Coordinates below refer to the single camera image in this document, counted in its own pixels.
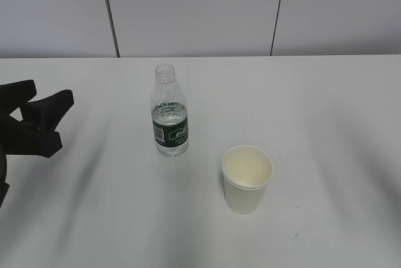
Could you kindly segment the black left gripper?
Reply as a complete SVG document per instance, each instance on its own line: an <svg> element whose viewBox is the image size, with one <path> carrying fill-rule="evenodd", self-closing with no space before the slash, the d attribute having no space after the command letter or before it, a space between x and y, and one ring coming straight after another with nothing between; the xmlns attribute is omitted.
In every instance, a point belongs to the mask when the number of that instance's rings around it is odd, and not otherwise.
<svg viewBox="0 0 401 268"><path fill-rule="evenodd" d="M50 158L62 148L56 128L74 105L73 92L61 90L41 100L30 101L36 94L33 80L1 85L1 205L9 190L7 155ZM17 109L26 124L10 116Z"/></svg>

